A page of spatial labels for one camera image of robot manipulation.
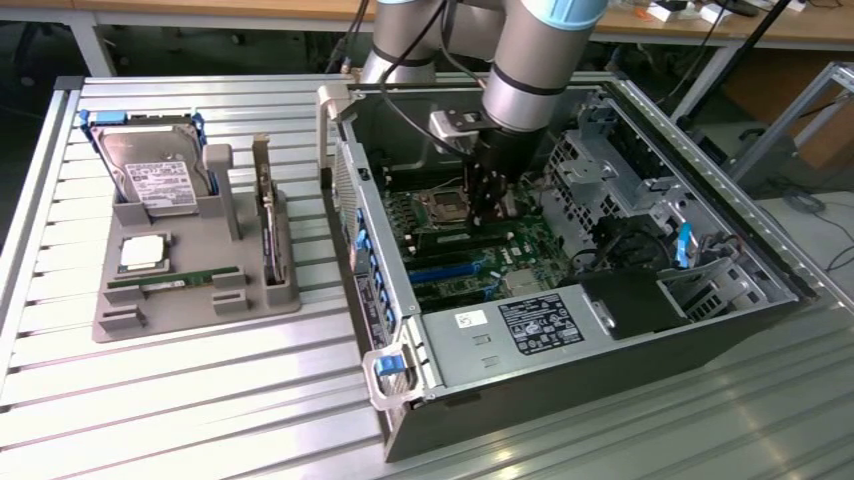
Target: motherboard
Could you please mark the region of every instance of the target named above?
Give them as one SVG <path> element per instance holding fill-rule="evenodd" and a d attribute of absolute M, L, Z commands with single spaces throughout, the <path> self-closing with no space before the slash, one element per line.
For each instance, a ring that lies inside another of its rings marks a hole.
<path fill-rule="evenodd" d="M 386 191 L 385 207 L 424 312 L 538 293 L 566 277 L 570 258 L 541 214 L 541 192 L 517 186 L 496 218 L 466 222 L 454 179 L 424 190 Z"/>

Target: aluminum table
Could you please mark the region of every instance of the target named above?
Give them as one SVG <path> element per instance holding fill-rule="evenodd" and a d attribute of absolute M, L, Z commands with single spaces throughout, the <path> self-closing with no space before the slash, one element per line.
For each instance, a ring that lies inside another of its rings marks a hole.
<path fill-rule="evenodd" d="M 90 79 L 55 92 L 0 260 L 0 478 L 852 478 L 844 308 L 701 370 L 384 463 L 318 182 L 315 90 L 330 81 L 348 78 Z M 194 107 L 211 143 L 235 147 L 238 188 L 251 188 L 253 134 L 271 135 L 305 306 L 97 344 L 113 187 L 75 114 Z"/>

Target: white label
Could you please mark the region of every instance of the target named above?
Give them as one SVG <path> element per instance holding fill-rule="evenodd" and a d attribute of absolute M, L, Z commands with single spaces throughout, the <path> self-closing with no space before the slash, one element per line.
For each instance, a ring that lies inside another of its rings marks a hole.
<path fill-rule="evenodd" d="M 460 325 L 460 328 L 469 328 L 486 323 L 484 310 L 473 310 L 472 312 L 458 313 L 454 316 L 457 317 L 457 325 Z"/>
<path fill-rule="evenodd" d="M 170 290 L 173 288 L 183 288 L 187 286 L 187 282 L 183 280 L 175 280 L 174 282 L 153 283 L 151 285 L 143 285 L 141 289 L 143 292 L 157 292 L 158 290 Z"/>
<path fill-rule="evenodd" d="M 130 163 L 125 168 L 146 208 L 197 204 L 185 162 Z"/>

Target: table leg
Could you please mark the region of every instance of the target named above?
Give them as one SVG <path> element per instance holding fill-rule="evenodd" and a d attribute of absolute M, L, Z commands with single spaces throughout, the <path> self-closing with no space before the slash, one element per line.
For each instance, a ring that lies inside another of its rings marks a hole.
<path fill-rule="evenodd" d="M 105 39 L 98 32 L 98 23 L 93 14 L 86 15 L 81 12 L 69 21 L 71 32 L 75 35 L 78 48 L 83 54 L 86 66 L 90 68 L 93 77 L 115 77 L 117 68 L 110 58 L 110 52 Z"/>
<path fill-rule="evenodd" d="M 698 100 L 709 91 L 709 87 L 712 86 L 713 82 L 718 78 L 718 75 L 721 75 L 721 72 L 724 71 L 724 67 L 726 66 L 728 62 L 733 58 L 733 55 L 736 55 L 737 50 L 738 50 L 738 45 L 729 45 L 729 46 L 720 47 L 718 50 L 716 51 L 716 54 L 713 55 L 712 60 L 709 60 L 709 63 L 706 64 L 704 71 L 701 72 L 700 76 L 697 77 L 697 80 L 694 81 L 694 84 L 692 85 L 692 89 L 689 90 L 689 93 L 686 93 L 685 97 L 682 97 L 682 101 L 680 102 L 677 109 L 673 111 L 673 114 L 670 115 L 670 118 L 674 122 L 680 117 L 682 117 L 686 113 L 689 113 L 692 108 L 694 108 L 694 105 L 697 105 Z"/>

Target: hard drive label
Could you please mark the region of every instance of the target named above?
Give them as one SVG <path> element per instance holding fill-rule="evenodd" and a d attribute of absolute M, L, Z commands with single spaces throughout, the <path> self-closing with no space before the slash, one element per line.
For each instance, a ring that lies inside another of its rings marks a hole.
<path fill-rule="evenodd" d="M 197 204 L 185 162 L 129 163 L 125 168 L 146 208 Z"/>

